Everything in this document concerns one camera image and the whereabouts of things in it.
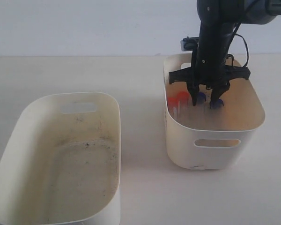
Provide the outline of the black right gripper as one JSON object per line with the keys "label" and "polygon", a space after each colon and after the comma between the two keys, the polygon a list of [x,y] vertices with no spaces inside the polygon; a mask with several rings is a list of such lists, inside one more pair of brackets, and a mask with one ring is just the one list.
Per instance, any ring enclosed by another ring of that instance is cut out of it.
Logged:
{"label": "black right gripper", "polygon": [[212,56],[208,53],[201,58],[198,50],[193,51],[190,67],[168,72],[169,84],[186,84],[193,106],[197,104],[201,85],[212,91],[210,101],[214,102],[230,89],[230,81],[235,79],[248,80],[251,75],[248,67],[236,66],[234,62],[227,65],[227,58],[233,58],[230,54],[225,55],[220,60],[215,60]]}

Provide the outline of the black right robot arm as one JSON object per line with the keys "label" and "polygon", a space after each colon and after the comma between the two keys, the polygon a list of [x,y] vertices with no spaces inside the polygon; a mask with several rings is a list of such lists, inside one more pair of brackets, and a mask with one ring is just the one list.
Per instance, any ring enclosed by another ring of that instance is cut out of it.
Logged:
{"label": "black right robot arm", "polygon": [[281,0],[199,0],[197,13],[200,31],[197,37],[181,40],[181,50],[191,51],[191,65],[169,73],[169,83],[185,82],[196,105],[200,85],[211,90],[210,107],[219,102],[230,89],[230,81],[249,79],[250,70],[243,66],[226,65],[229,47],[241,24],[264,25],[281,15]]}

